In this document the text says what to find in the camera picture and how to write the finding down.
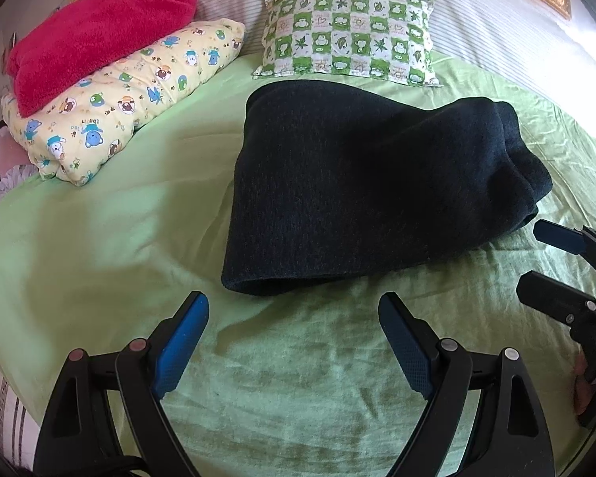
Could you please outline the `person's right hand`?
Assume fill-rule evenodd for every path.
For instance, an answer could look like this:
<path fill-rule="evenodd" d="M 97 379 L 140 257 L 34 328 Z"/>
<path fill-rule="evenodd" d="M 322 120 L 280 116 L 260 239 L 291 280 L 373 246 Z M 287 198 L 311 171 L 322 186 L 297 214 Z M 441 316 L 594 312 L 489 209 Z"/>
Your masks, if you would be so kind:
<path fill-rule="evenodd" d="M 584 352 L 581 351 L 577 354 L 574 366 L 574 410 L 577 416 L 581 415 L 587 409 L 593 395 L 593 386 L 584 378 L 584 372 L 587 366 Z"/>

